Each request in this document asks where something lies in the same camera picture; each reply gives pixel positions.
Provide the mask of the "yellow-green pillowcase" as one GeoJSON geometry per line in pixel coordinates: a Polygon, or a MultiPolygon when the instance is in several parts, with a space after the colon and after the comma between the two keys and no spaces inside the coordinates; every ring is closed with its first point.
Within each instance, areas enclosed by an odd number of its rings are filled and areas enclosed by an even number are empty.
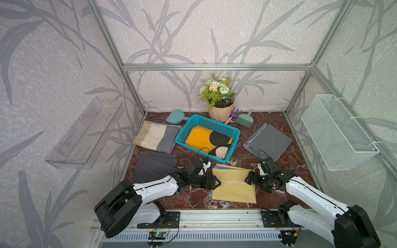
{"type": "Polygon", "coordinates": [[[212,170],[221,185],[211,192],[211,198],[215,200],[256,204],[256,189],[254,185],[245,183],[245,178],[250,169],[238,168],[223,164],[217,164],[212,170]]]}

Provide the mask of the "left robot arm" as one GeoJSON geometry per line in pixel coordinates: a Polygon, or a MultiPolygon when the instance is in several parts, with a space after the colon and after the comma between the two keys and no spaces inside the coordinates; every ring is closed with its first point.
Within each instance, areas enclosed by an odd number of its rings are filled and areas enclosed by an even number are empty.
{"type": "Polygon", "coordinates": [[[122,232],[131,222],[138,209],[159,198],[183,192],[189,187],[214,190],[221,186],[216,176],[189,175],[174,172],[168,176],[142,184],[129,180],[120,182],[94,208],[101,230],[107,238],[122,232]]]}

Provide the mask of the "dark grey checked pillowcase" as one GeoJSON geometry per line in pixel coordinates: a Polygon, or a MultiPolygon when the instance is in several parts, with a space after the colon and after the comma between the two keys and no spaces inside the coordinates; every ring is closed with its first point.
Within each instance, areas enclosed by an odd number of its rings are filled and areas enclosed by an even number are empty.
{"type": "Polygon", "coordinates": [[[130,181],[146,183],[162,179],[172,172],[177,172],[178,155],[147,151],[141,154],[130,181]]]}

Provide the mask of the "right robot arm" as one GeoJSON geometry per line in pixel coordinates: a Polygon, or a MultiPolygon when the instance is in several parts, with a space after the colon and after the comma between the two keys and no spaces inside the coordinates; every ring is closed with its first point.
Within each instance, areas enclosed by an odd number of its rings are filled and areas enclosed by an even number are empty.
{"type": "Polygon", "coordinates": [[[278,220],[305,227],[332,243],[336,248],[379,248],[381,241],[367,212],[341,203],[312,187],[292,171],[260,175],[249,172],[245,183],[267,192],[287,192],[311,210],[289,201],[278,208],[278,220]]]}

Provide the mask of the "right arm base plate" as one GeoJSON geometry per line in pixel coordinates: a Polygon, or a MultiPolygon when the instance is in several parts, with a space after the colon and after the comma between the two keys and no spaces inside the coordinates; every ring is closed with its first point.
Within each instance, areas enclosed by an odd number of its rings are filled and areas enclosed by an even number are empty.
{"type": "Polygon", "coordinates": [[[288,211],[291,207],[297,205],[294,201],[288,201],[283,205],[280,205],[277,210],[270,210],[267,208],[261,209],[261,216],[264,227],[274,228],[293,228],[295,224],[290,220],[288,211]]]}

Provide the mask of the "yellow Mickey Mouse pillowcase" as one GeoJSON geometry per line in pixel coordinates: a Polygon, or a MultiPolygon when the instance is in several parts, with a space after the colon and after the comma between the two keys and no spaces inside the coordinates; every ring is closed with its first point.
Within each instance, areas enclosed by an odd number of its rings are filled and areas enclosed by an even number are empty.
{"type": "Polygon", "coordinates": [[[196,126],[191,130],[185,144],[211,156],[215,156],[220,160],[225,160],[232,142],[232,137],[201,126],[196,126]]]}

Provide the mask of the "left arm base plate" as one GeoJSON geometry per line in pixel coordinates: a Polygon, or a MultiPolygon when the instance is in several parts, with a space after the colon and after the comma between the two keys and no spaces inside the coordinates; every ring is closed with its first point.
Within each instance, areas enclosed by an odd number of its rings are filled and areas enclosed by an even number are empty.
{"type": "Polygon", "coordinates": [[[180,219],[180,211],[166,211],[158,201],[154,201],[138,209],[132,225],[139,229],[177,228],[179,227],[180,219]]]}

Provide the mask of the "plain grey pillowcase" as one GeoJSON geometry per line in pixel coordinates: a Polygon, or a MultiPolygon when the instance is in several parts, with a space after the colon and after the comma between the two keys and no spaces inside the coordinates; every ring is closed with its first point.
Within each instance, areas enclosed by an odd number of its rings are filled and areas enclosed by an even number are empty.
{"type": "Polygon", "coordinates": [[[243,147],[258,159],[270,157],[277,161],[291,143],[290,137],[265,123],[244,142],[243,147]]]}

